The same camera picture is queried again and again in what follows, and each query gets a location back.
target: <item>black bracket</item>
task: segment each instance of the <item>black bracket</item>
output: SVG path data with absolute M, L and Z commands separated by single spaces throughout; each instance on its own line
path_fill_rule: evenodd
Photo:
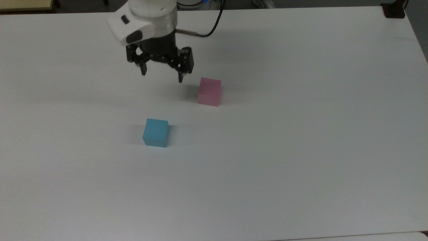
M 183 81 L 184 75 L 192 73 L 194 62 L 192 48 L 190 47 L 185 47 L 181 50 L 176 48 L 173 53 L 166 53 L 161 55 L 147 54 L 144 52 L 138 55 L 137 49 L 137 44 L 126 46 L 126 58 L 128 62 L 134 62 L 137 66 L 140 67 L 142 75 L 146 75 L 147 73 L 146 63 L 149 60 L 166 63 L 171 68 L 177 70 L 178 81 L 180 83 Z
M 387 18 L 404 18 L 406 16 L 403 8 L 405 2 L 406 0 L 396 0 L 393 3 L 382 3 L 383 14 Z

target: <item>cube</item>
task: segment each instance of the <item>cube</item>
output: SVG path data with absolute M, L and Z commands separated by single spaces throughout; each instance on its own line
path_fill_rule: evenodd
M 166 147 L 168 134 L 168 121 L 147 119 L 143 133 L 143 141 L 147 146 Z
M 198 103 L 203 105 L 219 106 L 220 92 L 220 80 L 201 78 L 198 91 Z

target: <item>floor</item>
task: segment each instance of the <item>floor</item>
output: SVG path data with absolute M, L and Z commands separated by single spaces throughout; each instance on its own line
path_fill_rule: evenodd
M 57 13 L 72 12 L 114 12 L 127 0 L 59 0 L 61 8 Z M 272 0 L 277 8 L 379 6 L 392 0 Z M 225 9 L 256 9 L 251 0 L 229 0 Z M 428 0 L 409 0 L 406 13 L 419 40 L 425 58 L 428 60 Z

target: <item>blue cube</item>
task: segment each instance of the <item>blue cube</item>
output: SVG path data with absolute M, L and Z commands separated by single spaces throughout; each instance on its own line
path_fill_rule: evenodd
M 143 140 L 147 146 L 166 147 L 168 134 L 168 121 L 147 119 L 143 133 Z

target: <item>table surface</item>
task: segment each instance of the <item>table surface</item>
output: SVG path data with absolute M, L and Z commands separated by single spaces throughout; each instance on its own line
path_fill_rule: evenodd
M 428 65 L 380 7 L 225 11 L 146 76 L 110 13 L 0 16 L 0 233 L 268 241 L 428 227 Z M 179 12 L 208 32 L 215 11 Z M 201 77 L 219 107 L 197 104 Z M 168 147 L 145 146 L 147 118 Z
M 377 235 L 348 236 L 335 238 L 299 239 L 301 241 L 427 241 L 428 238 L 420 232 L 392 233 Z
M 53 0 L 1 0 L 0 11 L 50 10 Z

